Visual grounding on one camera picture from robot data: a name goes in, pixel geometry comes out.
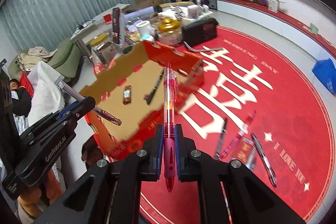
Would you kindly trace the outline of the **black marker pen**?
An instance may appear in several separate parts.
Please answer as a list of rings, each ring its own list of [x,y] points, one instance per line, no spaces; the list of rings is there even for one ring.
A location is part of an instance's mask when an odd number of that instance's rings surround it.
[[[220,132],[220,137],[219,137],[219,140],[218,140],[218,143],[217,143],[217,147],[216,147],[216,150],[215,150],[215,154],[214,154],[214,159],[215,160],[219,160],[219,157],[221,155],[221,150],[222,150],[222,145],[223,145],[223,142],[224,142],[224,137],[225,137],[226,132],[227,132],[227,125],[228,125],[228,118],[225,117],[223,125],[222,125],[222,129],[221,129],[221,132]]]

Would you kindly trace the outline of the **silver grey pen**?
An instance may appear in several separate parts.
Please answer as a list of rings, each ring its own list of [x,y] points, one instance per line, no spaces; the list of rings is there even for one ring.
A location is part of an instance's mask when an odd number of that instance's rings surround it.
[[[96,106],[95,99],[93,97],[85,97],[75,91],[72,87],[70,87],[67,83],[65,83],[63,80],[57,80],[56,81],[57,86],[67,94],[69,94],[71,97],[73,97],[77,102],[79,102],[80,105],[84,106],[84,116],[89,111],[95,112],[97,115],[99,115],[101,118],[104,118],[105,120],[109,121],[112,124],[115,124],[117,126],[120,126],[122,124],[122,121],[112,114],[108,113],[107,111],[99,108]]]

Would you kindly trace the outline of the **pink translucent pen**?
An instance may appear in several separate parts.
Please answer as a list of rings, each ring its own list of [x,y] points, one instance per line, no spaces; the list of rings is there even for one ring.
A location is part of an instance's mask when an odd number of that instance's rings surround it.
[[[178,95],[178,80],[171,64],[167,63],[163,75],[163,163],[168,192],[173,191],[175,180],[175,106]]]

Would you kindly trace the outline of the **white blue pen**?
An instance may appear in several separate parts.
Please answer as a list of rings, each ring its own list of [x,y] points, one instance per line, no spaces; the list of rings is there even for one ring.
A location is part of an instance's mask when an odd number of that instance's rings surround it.
[[[253,170],[255,168],[256,165],[256,147],[253,146],[252,151],[250,152],[247,162],[245,164],[245,166],[249,169],[249,170]]]

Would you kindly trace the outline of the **grey clear pen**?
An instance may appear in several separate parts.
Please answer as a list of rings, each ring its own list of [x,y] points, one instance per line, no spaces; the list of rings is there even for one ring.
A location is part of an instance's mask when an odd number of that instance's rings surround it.
[[[254,133],[251,133],[251,139],[252,139],[252,141],[253,141],[253,143],[256,147],[256,150],[257,150],[257,152],[258,152],[258,154],[259,154],[259,156],[262,160],[262,163],[265,167],[265,170],[267,172],[267,175],[268,175],[268,178],[270,180],[271,185],[274,188],[276,188],[277,187],[276,174],[275,174],[268,158],[266,157],[265,152],[264,152],[259,140],[257,139],[257,137]]]

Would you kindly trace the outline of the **red pink pen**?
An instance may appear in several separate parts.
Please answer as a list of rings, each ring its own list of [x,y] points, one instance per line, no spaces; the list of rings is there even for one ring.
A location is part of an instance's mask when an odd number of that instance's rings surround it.
[[[252,112],[250,115],[248,115],[241,129],[238,131],[236,136],[230,141],[229,145],[224,149],[224,151],[219,156],[220,161],[222,161],[238,145],[241,138],[248,132],[248,128],[252,124],[255,116],[256,116],[256,110]]]

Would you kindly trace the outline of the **round red wedding rug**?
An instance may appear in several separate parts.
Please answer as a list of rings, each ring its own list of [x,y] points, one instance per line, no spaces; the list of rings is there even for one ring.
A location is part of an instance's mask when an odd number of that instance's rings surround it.
[[[273,188],[256,153],[253,172],[307,223],[319,223],[328,209],[323,199],[335,194],[335,114],[311,80],[288,58],[260,40],[226,27],[197,48],[224,49],[201,53],[204,84],[175,116],[196,147],[214,155],[224,118],[224,150],[245,119],[256,110],[246,138],[253,132],[273,167]],[[150,223],[199,223],[197,185],[175,179],[143,183],[141,213]]]

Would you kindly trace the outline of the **small red packet in box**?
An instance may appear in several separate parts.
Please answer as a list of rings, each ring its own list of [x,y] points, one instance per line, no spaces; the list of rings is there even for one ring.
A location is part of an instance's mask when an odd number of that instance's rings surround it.
[[[131,103],[131,89],[132,89],[131,85],[124,87],[123,101],[122,101],[124,105]]]

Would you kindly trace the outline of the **black pen in box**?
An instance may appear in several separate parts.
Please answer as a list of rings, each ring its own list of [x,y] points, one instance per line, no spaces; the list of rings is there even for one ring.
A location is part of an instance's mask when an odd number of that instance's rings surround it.
[[[161,80],[163,78],[163,75],[164,75],[164,69],[161,71],[158,79],[156,80],[155,84],[154,84],[154,87],[152,88],[151,92],[149,94],[146,94],[144,96],[144,100],[146,101],[147,105],[149,105],[151,103],[151,101],[153,100],[153,97],[161,83]]]

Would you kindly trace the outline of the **yellow lid jar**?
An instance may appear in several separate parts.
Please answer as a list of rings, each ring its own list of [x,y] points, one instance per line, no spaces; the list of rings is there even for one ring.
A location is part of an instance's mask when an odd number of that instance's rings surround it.
[[[96,65],[108,68],[117,54],[117,48],[108,33],[102,33],[90,41],[92,60]]]

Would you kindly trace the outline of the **blue plastic bag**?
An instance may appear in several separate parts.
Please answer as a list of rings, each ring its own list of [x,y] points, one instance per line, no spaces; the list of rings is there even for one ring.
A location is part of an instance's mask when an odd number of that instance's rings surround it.
[[[336,92],[336,70],[331,59],[318,60],[312,69],[313,74],[333,95]]]

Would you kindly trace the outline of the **dark red tall box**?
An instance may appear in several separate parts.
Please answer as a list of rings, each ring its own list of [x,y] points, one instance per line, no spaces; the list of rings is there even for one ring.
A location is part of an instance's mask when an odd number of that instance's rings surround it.
[[[112,10],[112,40],[114,43],[120,43],[120,8],[115,7]]]

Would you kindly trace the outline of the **white paper roll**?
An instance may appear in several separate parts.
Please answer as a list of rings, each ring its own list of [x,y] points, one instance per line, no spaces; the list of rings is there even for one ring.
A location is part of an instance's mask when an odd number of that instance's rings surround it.
[[[155,35],[155,29],[151,26],[148,20],[143,20],[137,23],[135,26],[141,37],[146,36],[146,35],[149,35],[149,36]]]

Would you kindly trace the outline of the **black radio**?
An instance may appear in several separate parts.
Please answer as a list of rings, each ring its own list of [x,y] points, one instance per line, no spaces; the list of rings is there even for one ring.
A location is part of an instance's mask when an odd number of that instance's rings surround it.
[[[218,36],[218,21],[215,18],[203,18],[182,27],[182,38],[189,46],[197,46]]]

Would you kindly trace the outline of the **gold lid jar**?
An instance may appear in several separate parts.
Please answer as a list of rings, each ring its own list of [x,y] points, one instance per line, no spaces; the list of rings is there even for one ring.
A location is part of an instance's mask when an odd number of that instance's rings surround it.
[[[177,47],[182,42],[182,29],[176,19],[163,18],[158,25],[158,40],[161,44]]]

